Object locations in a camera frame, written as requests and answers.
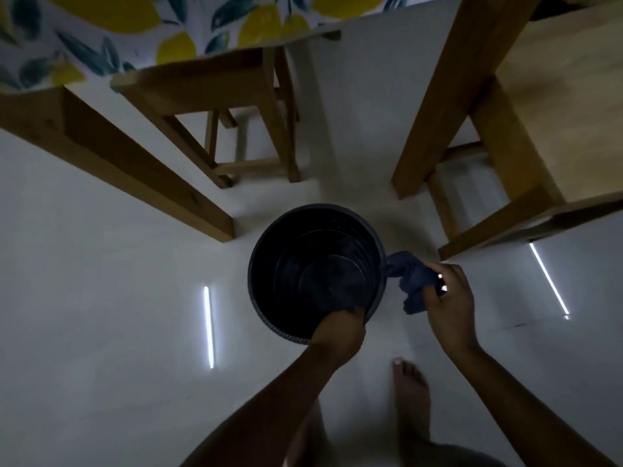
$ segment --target tablecloth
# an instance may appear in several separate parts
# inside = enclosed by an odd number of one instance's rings
[[[0,0],[0,91],[20,93],[313,33],[430,0]]]

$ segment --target person's left arm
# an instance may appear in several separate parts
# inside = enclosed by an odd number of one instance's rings
[[[330,313],[281,375],[210,434],[181,467],[280,467],[300,424],[333,373],[360,349],[363,310]]]

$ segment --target rag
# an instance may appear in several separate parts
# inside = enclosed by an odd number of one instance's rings
[[[441,287],[445,284],[437,272],[425,266],[409,251],[400,251],[388,256],[383,271],[387,277],[400,277],[398,286],[407,294],[403,307],[406,314],[421,313],[426,309],[422,295],[425,286],[432,285],[437,294],[441,294]]]

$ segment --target floor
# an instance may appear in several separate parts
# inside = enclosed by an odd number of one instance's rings
[[[0,131],[0,462],[175,466],[302,347],[266,328],[246,289],[250,252],[284,211],[351,207],[388,253],[434,259],[445,243],[430,195],[398,201],[391,172],[459,0],[347,25],[340,42],[288,48],[302,121],[304,180],[244,179],[218,190],[105,82],[72,88],[236,220],[219,244]],[[219,131],[217,158],[274,154],[259,117]],[[182,117],[202,139],[206,115]],[[475,139],[470,125],[455,143]],[[445,166],[463,226],[505,203],[486,162]],[[456,259],[473,286],[482,345],[611,458],[623,463],[623,213],[536,244],[565,314],[526,243]],[[215,367],[202,293],[211,289]],[[432,386],[432,436],[521,465],[390,281],[361,352],[321,394],[337,465],[396,465],[390,358]]]

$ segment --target black bucket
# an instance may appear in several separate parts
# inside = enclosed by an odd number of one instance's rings
[[[249,295],[279,336],[309,344],[332,311],[379,306],[387,278],[385,250],[358,214],[315,203],[288,211],[261,235],[249,261]]]

